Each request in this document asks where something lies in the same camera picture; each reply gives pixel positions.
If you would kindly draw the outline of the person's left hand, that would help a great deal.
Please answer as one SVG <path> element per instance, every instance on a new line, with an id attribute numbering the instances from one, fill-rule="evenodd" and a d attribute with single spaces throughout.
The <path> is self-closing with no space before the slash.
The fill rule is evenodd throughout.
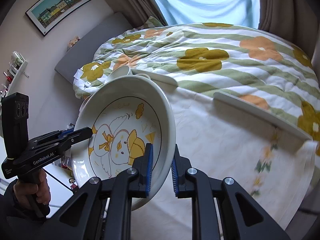
<path id="1" fill-rule="evenodd" d="M 39 184 L 22 183 L 19 180 L 14 185 L 14 193 L 18 202 L 25 208 L 31 209 L 27 196 L 36 194 L 36 201 L 48 205 L 51 200 L 50 188 L 47 183 L 47 175 L 44 169 L 39 172 Z"/>

